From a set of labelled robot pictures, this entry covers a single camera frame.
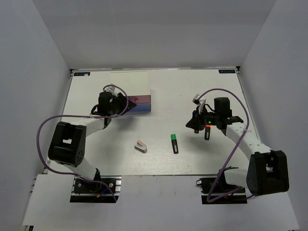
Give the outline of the orange cap black highlighter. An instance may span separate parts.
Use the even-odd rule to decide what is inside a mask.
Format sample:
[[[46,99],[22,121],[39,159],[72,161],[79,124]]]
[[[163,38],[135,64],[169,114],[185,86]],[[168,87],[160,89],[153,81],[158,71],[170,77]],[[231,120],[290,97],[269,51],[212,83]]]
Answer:
[[[205,140],[209,140],[210,139],[210,132],[211,132],[211,126],[210,125],[206,125],[205,126]]]

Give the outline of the pink drawer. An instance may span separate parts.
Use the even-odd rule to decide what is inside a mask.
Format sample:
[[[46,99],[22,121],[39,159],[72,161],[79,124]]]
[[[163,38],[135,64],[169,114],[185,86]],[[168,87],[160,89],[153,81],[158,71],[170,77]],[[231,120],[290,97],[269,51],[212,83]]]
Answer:
[[[128,96],[128,99],[135,104],[151,104],[151,95]]]

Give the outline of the green cap black highlighter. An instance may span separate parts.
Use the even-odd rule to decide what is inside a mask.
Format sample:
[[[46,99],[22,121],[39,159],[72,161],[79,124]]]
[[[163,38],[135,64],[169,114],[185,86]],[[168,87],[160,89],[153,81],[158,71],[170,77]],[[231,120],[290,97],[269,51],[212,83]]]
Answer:
[[[171,138],[171,144],[172,144],[173,153],[174,154],[178,154],[179,153],[179,148],[178,148],[176,134],[171,134],[170,138]]]

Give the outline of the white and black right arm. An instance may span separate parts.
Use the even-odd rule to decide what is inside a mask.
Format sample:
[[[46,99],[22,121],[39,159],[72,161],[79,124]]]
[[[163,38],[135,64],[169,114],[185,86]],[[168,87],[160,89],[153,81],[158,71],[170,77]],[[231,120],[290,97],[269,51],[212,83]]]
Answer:
[[[289,190],[287,157],[283,151],[275,151],[263,144],[248,130],[239,116],[233,116],[230,100],[227,97],[214,99],[214,108],[206,109],[205,101],[195,96],[193,103],[197,108],[186,124],[194,132],[205,131],[205,139],[210,137],[211,126],[217,127],[235,143],[249,161],[248,169],[222,167],[211,191],[216,185],[223,192],[232,188],[246,188],[253,196],[282,193]]]

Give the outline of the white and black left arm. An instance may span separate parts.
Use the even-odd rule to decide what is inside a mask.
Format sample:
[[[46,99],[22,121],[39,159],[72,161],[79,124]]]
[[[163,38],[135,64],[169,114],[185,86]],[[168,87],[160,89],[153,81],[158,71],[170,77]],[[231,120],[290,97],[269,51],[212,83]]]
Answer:
[[[48,158],[70,169],[76,177],[85,180],[91,192],[102,186],[99,170],[85,158],[86,138],[108,127],[112,118],[135,108],[136,103],[128,100],[122,93],[117,95],[101,92],[98,104],[91,110],[91,117],[75,123],[59,122],[54,131],[48,150]]]

